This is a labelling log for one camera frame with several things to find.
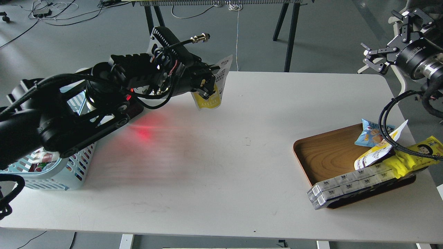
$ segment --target light blue basket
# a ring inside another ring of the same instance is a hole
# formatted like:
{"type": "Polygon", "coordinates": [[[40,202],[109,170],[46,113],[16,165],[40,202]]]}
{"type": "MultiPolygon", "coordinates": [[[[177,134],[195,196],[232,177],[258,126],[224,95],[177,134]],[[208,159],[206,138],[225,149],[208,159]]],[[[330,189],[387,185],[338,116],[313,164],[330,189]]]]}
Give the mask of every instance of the light blue basket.
{"type": "MultiPolygon", "coordinates": [[[[61,89],[62,92],[67,90],[69,90],[69,88],[61,89]]],[[[84,114],[88,111],[84,92],[70,99],[68,104],[78,114],[84,114]]],[[[10,164],[2,173],[22,176],[25,180],[25,186],[31,189],[78,189],[86,179],[86,173],[88,173],[94,149],[95,144],[92,144],[69,158],[59,158],[50,168],[42,172],[28,172],[32,164],[30,161],[35,157],[35,153],[31,153],[17,162],[10,164]]]]}

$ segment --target white tabletop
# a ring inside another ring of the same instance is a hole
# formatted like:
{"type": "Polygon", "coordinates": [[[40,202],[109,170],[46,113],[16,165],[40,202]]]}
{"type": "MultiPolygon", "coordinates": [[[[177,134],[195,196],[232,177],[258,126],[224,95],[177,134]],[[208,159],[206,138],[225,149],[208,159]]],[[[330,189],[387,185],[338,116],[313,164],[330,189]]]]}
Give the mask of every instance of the white tabletop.
{"type": "MultiPolygon", "coordinates": [[[[443,243],[443,203],[415,183],[314,210],[292,152],[301,138],[376,121],[392,98],[377,75],[230,72],[222,105],[190,94],[102,139],[78,191],[24,189],[8,228],[443,243]]],[[[404,120],[395,107],[389,123],[404,120]]],[[[414,143],[408,129],[402,143],[414,143]]]]}

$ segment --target yellow snack bag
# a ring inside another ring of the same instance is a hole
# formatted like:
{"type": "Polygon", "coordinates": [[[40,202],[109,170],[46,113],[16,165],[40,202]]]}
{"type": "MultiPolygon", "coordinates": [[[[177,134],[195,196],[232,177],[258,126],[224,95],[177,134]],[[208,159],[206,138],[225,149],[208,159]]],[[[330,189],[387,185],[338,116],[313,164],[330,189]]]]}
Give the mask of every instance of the yellow snack bag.
{"type": "MultiPolygon", "coordinates": [[[[443,145],[434,136],[430,136],[425,141],[411,145],[408,149],[428,155],[443,155],[443,145]]],[[[383,160],[383,163],[392,168],[395,177],[398,179],[410,172],[422,169],[429,165],[437,164],[439,161],[421,156],[413,156],[401,151],[395,151],[395,156],[383,160]]]]}
{"type": "Polygon", "coordinates": [[[200,97],[198,93],[192,93],[192,97],[194,98],[195,105],[200,110],[202,108],[214,109],[219,107],[222,104],[222,96],[223,90],[225,88],[226,77],[228,76],[229,69],[231,68],[232,63],[232,55],[220,60],[214,66],[219,66],[220,69],[214,75],[215,83],[214,83],[214,91],[208,100],[200,97]]]}

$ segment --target snack bag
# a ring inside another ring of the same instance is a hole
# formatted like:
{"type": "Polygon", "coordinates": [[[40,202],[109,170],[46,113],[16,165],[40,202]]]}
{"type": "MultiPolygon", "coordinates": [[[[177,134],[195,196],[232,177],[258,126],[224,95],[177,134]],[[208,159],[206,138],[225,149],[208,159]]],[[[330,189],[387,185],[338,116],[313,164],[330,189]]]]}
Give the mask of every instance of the snack bag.
{"type": "Polygon", "coordinates": [[[220,70],[214,75],[215,76],[215,84],[214,90],[215,93],[212,94],[208,100],[200,97],[198,93],[191,93],[194,98],[195,105],[200,110],[202,108],[214,109],[221,105],[223,90],[225,88],[226,77],[228,76],[229,70],[231,68],[232,63],[232,55],[220,60],[214,66],[219,66],[220,70]]]}
{"type": "MultiPolygon", "coordinates": [[[[395,129],[393,132],[391,132],[389,135],[392,139],[395,141],[398,140],[400,137],[401,131],[406,126],[408,120],[403,122],[397,129],[395,129]]],[[[375,161],[379,160],[383,156],[387,155],[389,151],[391,150],[392,145],[390,145],[388,142],[383,140],[381,143],[378,143],[376,146],[369,149],[367,152],[365,152],[363,155],[361,155],[357,160],[354,162],[354,168],[355,170],[361,169],[364,167],[367,167],[371,164],[373,164],[375,161]]]]}
{"type": "MultiPolygon", "coordinates": [[[[434,136],[427,138],[426,140],[411,145],[408,149],[416,152],[421,152],[428,155],[441,156],[443,154],[443,144],[438,141],[434,136]]],[[[410,172],[418,171],[429,165],[437,164],[440,161],[421,157],[413,156],[405,152],[395,151],[395,155],[391,156],[383,161],[384,164],[392,168],[395,177],[406,176],[410,172]]]]}
{"type": "MultiPolygon", "coordinates": [[[[361,119],[363,124],[363,132],[358,137],[357,141],[355,141],[356,145],[360,146],[368,146],[374,147],[378,143],[381,143],[383,137],[380,134],[380,127],[378,124],[367,121],[366,119],[361,119]]],[[[391,133],[395,126],[387,125],[388,132],[391,133]]]]}

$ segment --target brown tray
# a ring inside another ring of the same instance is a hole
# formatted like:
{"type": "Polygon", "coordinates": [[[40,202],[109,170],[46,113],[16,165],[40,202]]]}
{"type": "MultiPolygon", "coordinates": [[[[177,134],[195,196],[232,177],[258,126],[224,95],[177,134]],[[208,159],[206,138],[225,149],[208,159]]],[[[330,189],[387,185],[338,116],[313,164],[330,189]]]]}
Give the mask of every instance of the brown tray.
{"type": "MultiPolygon", "coordinates": [[[[311,186],[320,181],[355,171],[354,161],[370,149],[370,147],[354,144],[362,130],[362,124],[355,124],[303,138],[294,143],[294,154],[311,186]]],[[[377,186],[371,191],[333,202],[328,208],[337,208],[378,195],[411,184],[415,179],[415,175],[393,179],[377,186]]]]}

